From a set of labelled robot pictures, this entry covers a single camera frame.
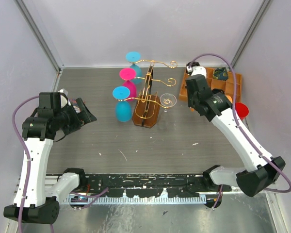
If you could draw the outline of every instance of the red cup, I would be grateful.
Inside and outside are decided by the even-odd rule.
[[[241,120],[245,119],[249,115],[249,108],[243,103],[236,103],[235,109]]]

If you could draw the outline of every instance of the wooden rack base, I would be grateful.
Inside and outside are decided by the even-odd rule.
[[[151,96],[151,100],[161,103],[160,98],[157,96]],[[138,102],[136,103],[135,111],[137,112],[138,115],[142,116],[144,114],[146,104],[147,102],[142,103],[141,101],[139,101],[139,104]],[[150,102],[149,110],[146,117],[152,116],[153,112],[154,112],[154,115],[149,119],[142,119],[138,117],[135,111],[133,112],[133,115],[132,115],[132,121],[134,122],[134,124],[136,126],[152,128],[157,123],[157,118],[160,112],[160,106],[156,103]]]

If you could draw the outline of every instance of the metal floor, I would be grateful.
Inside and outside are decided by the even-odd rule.
[[[119,68],[65,69],[59,88],[69,98],[82,97],[97,121],[55,143],[48,160],[48,174],[68,167],[86,173],[201,173],[220,164],[243,166],[223,134],[187,103],[178,101],[169,110],[172,121],[160,131],[120,123],[112,97],[122,84]],[[175,87],[153,82],[152,93],[178,97],[184,69],[155,68],[154,78],[175,78]],[[73,211],[63,205],[54,224],[56,233],[273,233],[274,221],[265,194],[249,198],[224,194],[222,205],[212,211],[204,205],[94,205]],[[49,226],[29,224],[27,233],[49,233]]]
[[[275,233],[265,194],[224,194],[213,211],[198,204],[94,205],[61,207],[56,233]],[[28,224],[25,233],[49,233],[49,225]]]

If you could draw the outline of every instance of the clear wine glass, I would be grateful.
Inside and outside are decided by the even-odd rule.
[[[173,94],[165,93],[161,95],[160,101],[162,106],[171,108],[176,104],[177,98]],[[164,111],[159,116],[157,125],[160,130],[167,129],[170,124],[168,108],[164,108]]]

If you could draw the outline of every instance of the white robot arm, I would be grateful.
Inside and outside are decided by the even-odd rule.
[[[68,168],[62,178],[50,189],[45,189],[45,177],[49,153],[58,130],[66,135],[79,130],[97,119],[88,111],[81,98],[76,99],[77,113],[64,91],[42,92],[39,107],[22,125],[22,137],[30,154],[30,176],[26,180],[28,159],[24,152],[19,189],[13,205],[4,208],[3,215],[18,220],[20,207],[24,208],[22,221],[27,223],[53,224],[59,213],[60,203],[73,190],[84,191],[87,179],[83,169]],[[23,187],[27,182],[26,196]]]
[[[248,138],[263,153],[263,156],[272,161],[280,170],[284,168],[285,162],[281,157],[274,158],[266,151],[240,119],[237,118],[239,125],[236,124],[231,102],[221,92],[213,94],[205,77],[204,67],[193,68],[192,74],[186,80],[188,105],[198,111],[201,116],[205,116],[225,135],[239,154],[244,167],[214,166],[203,173],[204,183],[210,189],[214,184],[238,186],[246,195],[253,197],[275,182],[279,173],[256,152],[239,127],[242,127]]]

